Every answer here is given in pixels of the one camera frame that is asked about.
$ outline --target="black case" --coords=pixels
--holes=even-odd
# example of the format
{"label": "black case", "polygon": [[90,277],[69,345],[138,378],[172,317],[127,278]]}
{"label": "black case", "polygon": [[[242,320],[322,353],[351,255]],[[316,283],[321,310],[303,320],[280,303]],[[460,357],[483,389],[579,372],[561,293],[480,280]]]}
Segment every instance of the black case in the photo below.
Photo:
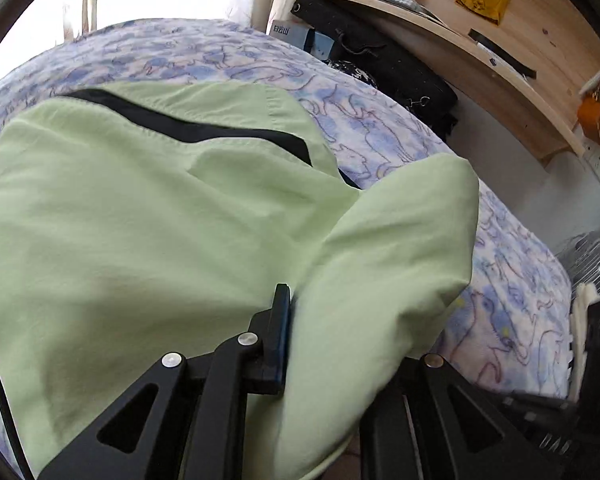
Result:
{"label": "black case", "polygon": [[[337,43],[330,59],[348,60],[369,72],[383,94],[409,108],[441,137],[453,127],[455,119],[448,112],[458,100],[455,92],[394,40],[332,0],[296,0],[291,12]],[[418,104],[423,97],[429,98],[424,106]]]}

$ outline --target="light green cloth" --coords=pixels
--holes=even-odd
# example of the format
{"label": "light green cloth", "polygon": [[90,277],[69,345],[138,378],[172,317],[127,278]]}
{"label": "light green cloth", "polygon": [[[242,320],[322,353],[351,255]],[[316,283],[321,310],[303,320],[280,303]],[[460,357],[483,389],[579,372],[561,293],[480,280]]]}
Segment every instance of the light green cloth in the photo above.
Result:
{"label": "light green cloth", "polygon": [[55,98],[0,136],[0,374],[34,471],[169,351],[213,351],[295,290],[285,395],[250,399],[244,478],[314,478],[468,284],[478,180],[437,155],[355,190],[311,117],[261,85],[109,91],[304,138],[184,144]]}

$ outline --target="wire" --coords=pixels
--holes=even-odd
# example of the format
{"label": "wire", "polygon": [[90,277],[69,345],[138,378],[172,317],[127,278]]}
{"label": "wire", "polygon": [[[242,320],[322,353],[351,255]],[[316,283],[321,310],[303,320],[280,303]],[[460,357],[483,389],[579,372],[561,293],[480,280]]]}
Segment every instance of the wire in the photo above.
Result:
{"label": "wire", "polygon": [[27,462],[27,459],[24,455],[24,450],[22,449],[22,444],[20,443],[20,439],[18,437],[18,431],[16,430],[16,425],[13,421],[13,415],[11,415],[11,410],[9,408],[9,401],[7,400],[7,395],[4,393],[4,387],[2,386],[1,380],[0,415],[2,416],[2,423],[4,424],[4,429],[6,430],[9,443],[11,444],[13,455],[15,456],[16,462],[20,467],[20,471],[22,472],[24,480],[35,480],[35,477],[33,476],[33,473],[31,472],[31,469],[29,467],[29,463]]}

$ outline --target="blue patterned bedsheet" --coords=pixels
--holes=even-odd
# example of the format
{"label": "blue patterned bedsheet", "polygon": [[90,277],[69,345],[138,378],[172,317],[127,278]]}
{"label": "blue patterned bedsheet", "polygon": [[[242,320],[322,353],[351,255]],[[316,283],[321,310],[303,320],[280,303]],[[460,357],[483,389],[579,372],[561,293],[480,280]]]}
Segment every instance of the blue patterned bedsheet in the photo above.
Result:
{"label": "blue patterned bedsheet", "polygon": [[[81,86],[165,79],[286,89],[315,119],[340,169],[363,188],[414,160],[450,152],[384,94],[286,43],[221,20],[127,22],[40,54],[0,81],[0,131],[21,110]],[[472,282],[436,351],[481,386],[565,397],[570,299],[560,263],[481,182]],[[1,423],[0,447],[10,455]]]}

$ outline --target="wall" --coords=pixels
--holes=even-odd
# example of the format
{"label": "wall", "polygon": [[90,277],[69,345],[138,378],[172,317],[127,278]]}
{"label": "wall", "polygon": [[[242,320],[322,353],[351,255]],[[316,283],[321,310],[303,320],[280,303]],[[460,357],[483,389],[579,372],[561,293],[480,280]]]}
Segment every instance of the wall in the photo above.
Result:
{"label": "wall", "polygon": [[600,183],[586,162],[562,153],[543,168],[498,121],[456,93],[459,122],[449,146],[529,230],[556,251],[567,238],[600,228]]}

